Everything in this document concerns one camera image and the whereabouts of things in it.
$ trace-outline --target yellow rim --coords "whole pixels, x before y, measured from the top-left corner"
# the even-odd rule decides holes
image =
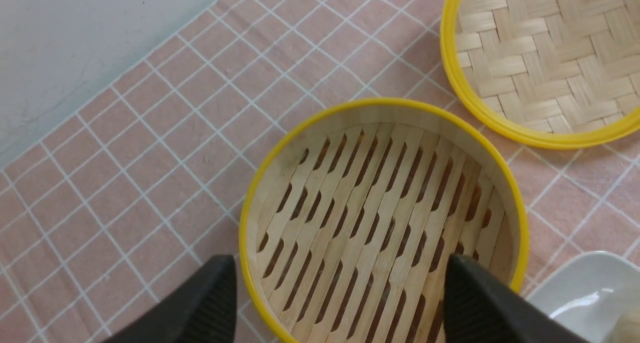
[[[542,149],[571,150],[592,147],[627,136],[640,129],[640,109],[617,122],[585,133],[553,134],[526,128],[507,120],[487,107],[469,85],[458,62],[456,19],[461,0],[445,0],[440,23],[440,49],[444,70],[462,104],[487,127],[506,138]]]
[[[266,156],[258,171],[253,177],[251,181],[251,185],[249,186],[249,191],[247,192],[246,198],[244,200],[244,204],[242,206],[242,216],[240,217],[240,265],[242,266],[242,275],[244,277],[244,284],[249,291],[249,295],[251,296],[251,300],[253,304],[255,304],[258,313],[262,316],[263,320],[270,327],[270,329],[281,339],[284,343],[298,343],[298,341],[286,330],[278,321],[275,316],[270,314],[269,309],[265,305],[256,290],[256,286],[254,285],[254,279],[251,277],[251,273],[249,271],[249,263],[247,261],[247,211],[249,211],[249,207],[251,206],[251,202],[254,198],[254,194],[256,193],[256,187],[260,183],[263,174],[265,174],[265,170],[272,163],[274,158],[280,153],[280,151],[288,145],[291,140],[304,131],[307,127],[315,124],[319,120],[323,118],[333,115],[334,113],[338,113],[341,111],[347,111],[349,109],[361,108],[366,106],[383,106],[383,105],[394,105],[394,106],[405,106],[408,108],[420,109],[423,111],[427,111],[434,115],[440,116],[446,120],[453,122],[459,128],[463,129],[467,133],[469,133],[473,138],[478,140],[482,146],[489,151],[493,159],[498,163],[500,170],[502,170],[505,175],[507,182],[510,186],[511,192],[513,193],[513,198],[515,199],[516,208],[518,210],[518,225],[519,225],[519,254],[518,261],[516,264],[516,269],[513,275],[513,279],[510,283],[510,288],[515,292],[520,292],[522,288],[522,283],[524,281],[524,274],[527,267],[527,261],[529,257],[529,225],[527,222],[527,213],[524,206],[524,200],[522,199],[521,191],[516,184],[516,180],[512,172],[509,170],[505,159],[500,155],[498,150],[494,147],[493,144],[479,131],[473,128],[470,124],[460,119],[459,117],[449,113],[445,110],[442,110],[436,106],[432,106],[430,104],[421,103],[418,101],[412,101],[409,99],[402,98],[387,98],[387,97],[375,97],[368,99],[359,99],[356,101],[352,101],[345,104],[340,104],[338,106],[334,106],[333,108],[329,108],[320,113],[316,113],[311,116],[302,124],[295,127],[288,134],[282,138],[276,144],[274,149],[269,152]]]

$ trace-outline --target white wall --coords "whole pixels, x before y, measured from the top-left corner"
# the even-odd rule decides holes
[[[0,0],[0,168],[214,0]]]

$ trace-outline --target white ceramic dish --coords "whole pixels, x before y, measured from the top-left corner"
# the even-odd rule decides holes
[[[640,268],[610,252],[585,252],[526,299],[587,341],[609,343],[619,316],[640,306]]]

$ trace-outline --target pink tiled countertop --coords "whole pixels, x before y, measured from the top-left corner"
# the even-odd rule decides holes
[[[525,293],[576,254],[640,264],[640,134],[522,147],[463,108],[441,65],[444,0],[219,0],[0,174],[0,341],[101,341],[214,254],[238,254],[254,170],[296,124],[357,97],[446,108],[521,186]],[[270,343],[240,284],[237,341]]]

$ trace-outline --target bamboo steamer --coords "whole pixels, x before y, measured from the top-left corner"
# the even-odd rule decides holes
[[[519,291],[522,197],[489,141],[429,104],[373,98],[291,131],[249,188],[242,272],[286,343],[444,341],[450,254]]]
[[[640,0],[446,0],[446,74],[490,129],[579,149],[640,127]]]

